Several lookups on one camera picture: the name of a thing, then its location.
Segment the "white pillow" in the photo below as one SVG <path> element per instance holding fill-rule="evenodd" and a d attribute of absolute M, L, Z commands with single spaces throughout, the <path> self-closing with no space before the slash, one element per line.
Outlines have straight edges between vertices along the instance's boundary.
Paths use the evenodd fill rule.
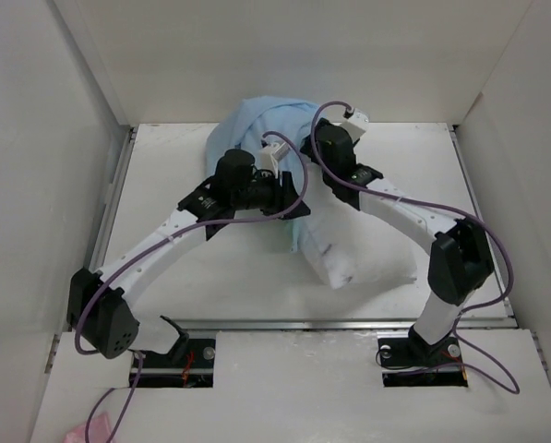
<path fill-rule="evenodd" d="M 415 280 L 417 265 L 409 239 L 387 223 L 335 198 L 312 179 L 304 202 L 311 214 L 293 221 L 295 249 L 331 289 L 348 284 Z"/>

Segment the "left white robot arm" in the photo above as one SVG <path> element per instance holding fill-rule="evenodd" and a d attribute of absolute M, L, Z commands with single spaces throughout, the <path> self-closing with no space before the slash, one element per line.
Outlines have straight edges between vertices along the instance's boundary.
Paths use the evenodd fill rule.
<path fill-rule="evenodd" d="M 138 300 L 178 259 L 223 228 L 241 223 L 239 211 L 260 211 L 246 224 L 309 215 L 303 201 L 307 184 L 304 178 L 297 188 L 290 172 L 258 169 L 251 153 L 227 150 L 214 175 L 138 245 L 108 265 L 72 276 L 66 319 L 75 331 L 76 350 L 107 359 L 127 351 L 154 352 L 163 364 L 180 364 L 186 357 L 186 332 L 166 315 L 138 316 Z"/>

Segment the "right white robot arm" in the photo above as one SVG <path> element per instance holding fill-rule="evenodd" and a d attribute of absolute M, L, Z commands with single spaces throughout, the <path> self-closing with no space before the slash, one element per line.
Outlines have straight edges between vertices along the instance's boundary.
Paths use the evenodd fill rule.
<path fill-rule="evenodd" d="M 428 254 L 431 293 L 407 341 L 410 357 L 426 364 L 439 355 L 471 294 L 494 272 L 488 240 L 468 215 L 453 218 L 408 203 L 405 197 L 390 198 L 392 183 L 357 161 L 354 147 L 359 139 L 346 124 L 320 118 L 301 152 L 320 166 L 323 183 L 339 201 L 384 221 Z"/>

